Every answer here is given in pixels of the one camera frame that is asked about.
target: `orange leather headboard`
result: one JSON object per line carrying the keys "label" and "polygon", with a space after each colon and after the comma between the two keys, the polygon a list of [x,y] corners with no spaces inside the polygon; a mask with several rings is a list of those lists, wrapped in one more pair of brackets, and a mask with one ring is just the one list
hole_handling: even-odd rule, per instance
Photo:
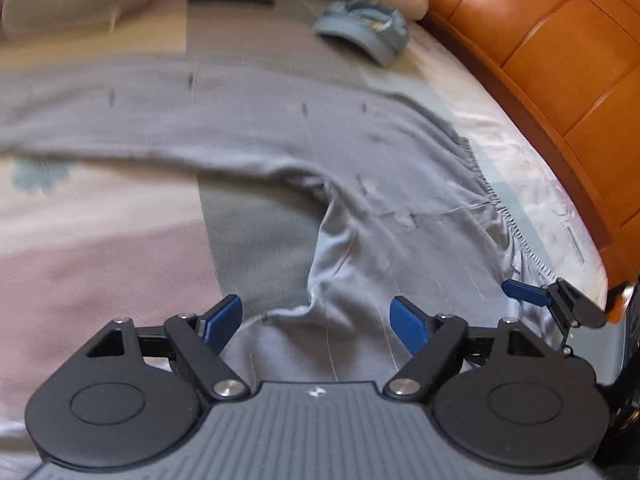
{"label": "orange leather headboard", "polygon": [[615,286],[640,270],[640,0],[430,0],[421,22],[574,200]]}

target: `mattress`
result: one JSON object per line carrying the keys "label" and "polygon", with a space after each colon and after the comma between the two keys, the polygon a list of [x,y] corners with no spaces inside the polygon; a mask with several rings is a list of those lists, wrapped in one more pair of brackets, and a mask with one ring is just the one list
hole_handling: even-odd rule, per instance
{"label": "mattress", "polygon": [[[446,49],[414,25],[404,54],[383,71],[359,52],[312,35],[310,24],[328,0],[276,1],[274,9],[255,9],[156,0],[112,32],[5,45],[0,60],[17,68],[124,52],[188,50],[197,56],[205,51],[403,94],[469,138],[493,192],[549,279],[562,276],[604,306],[604,268],[570,198],[502,109]],[[5,476],[18,477],[36,463],[21,425],[29,394],[106,320],[126,315],[138,324],[157,324],[177,311],[203,311],[234,286],[233,273],[220,272],[224,265],[211,256],[207,223],[220,200],[236,200],[234,207],[252,207],[264,215],[294,205],[306,223],[293,222],[285,227],[289,231],[309,220],[321,221],[322,212],[292,190],[265,198],[260,190],[243,187],[244,199],[237,200],[237,187],[220,191],[184,172],[16,155],[0,160],[0,265],[7,276],[0,296],[20,305],[9,312],[0,334],[10,363],[0,375],[2,438],[11,450],[2,455]],[[251,232],[245,226],[238,235],[246,240]],[[300,246],[281,257],[290,293],[274,291],[268,295],[272,304],[304,301],[300,291],[313,250],[305,240],[312,235],[301,230]],[[232,248],[226,250],[232,258]],[[265,250],[262,259],[273,254]],[[265,277],[264,267],[251,265],[257,281],[278,289],[277,276]],[[65,312],[64,322],[49,314],[52,304]],[[152,314],[141,304],[152,304]],[[44,327],[50,331],[44,333]]]}

